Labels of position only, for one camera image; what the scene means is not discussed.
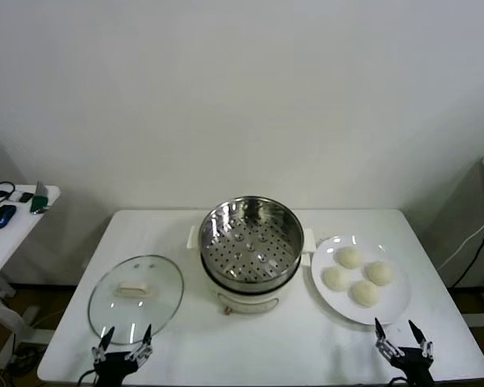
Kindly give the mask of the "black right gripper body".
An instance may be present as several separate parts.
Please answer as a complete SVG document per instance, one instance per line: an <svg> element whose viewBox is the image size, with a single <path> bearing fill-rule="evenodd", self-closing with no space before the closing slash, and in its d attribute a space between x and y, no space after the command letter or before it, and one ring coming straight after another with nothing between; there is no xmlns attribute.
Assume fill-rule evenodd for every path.
<svg viewBox="0 0 484 387"><path fill-rule="evenodd" d="M433 359L423 356L423 351L415 347L400 347L402 356L392 356L390 364L401 370L408 386L433 386L434 380L429 369Z"/></svg>

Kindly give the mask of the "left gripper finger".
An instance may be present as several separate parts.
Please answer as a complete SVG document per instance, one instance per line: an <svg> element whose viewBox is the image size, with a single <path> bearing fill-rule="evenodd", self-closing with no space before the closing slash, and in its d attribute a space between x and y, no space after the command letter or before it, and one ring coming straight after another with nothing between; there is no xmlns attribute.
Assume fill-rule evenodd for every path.
<svg viewBox="0 0 484 387"><path fill-rule="evenodd" d="M111 343L114 332L115 328L111 327L110 330L101 337L99 345L97 347L92 347L91 351L94 358L94 363L102 363L106 360L106 350Z"/></svg>
<svg viewBox="0 0 484 387"><path fill-rule="evenodd" d="M134 363L145 363L152 354L152 325L144 333L141 345L127 355L127 360Z"/></svg>

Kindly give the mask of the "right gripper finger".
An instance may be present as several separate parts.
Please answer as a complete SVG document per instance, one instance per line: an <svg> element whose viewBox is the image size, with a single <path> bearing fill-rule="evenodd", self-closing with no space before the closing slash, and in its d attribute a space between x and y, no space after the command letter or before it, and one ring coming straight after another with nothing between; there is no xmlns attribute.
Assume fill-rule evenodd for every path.
<svg viewBox="0 0 484 387"><path fill-rule="evenodd" d="M403 351L394 346L386 337L386 333L383 326L377 318L374 319L375 323L375 335L377 341L375 343L376 348L379 350L383 357L402 357Z"/></svg>
<svg viewBox="0 0 484 387"><path fill-rule="evenodd" d="M409 326L411 328L411 332L415 337L416 342L419 345L419 349L422 352L422 357L432 359L433 358L433 342L428 341L424 333L418 328L411 320L408 321Z"/></svg>

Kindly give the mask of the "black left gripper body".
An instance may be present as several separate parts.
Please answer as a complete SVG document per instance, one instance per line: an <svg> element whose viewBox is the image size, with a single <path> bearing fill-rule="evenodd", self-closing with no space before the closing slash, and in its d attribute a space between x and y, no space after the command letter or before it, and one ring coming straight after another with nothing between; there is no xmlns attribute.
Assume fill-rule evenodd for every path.
<svg viewBox="0 0 484 387"><path fill-rule="evenodd" d="M121 387L123 380L139 370L145 363L145 356L134 356L130 352L112 352L104 360L94 362L98 375L97 387Z"/></svg>

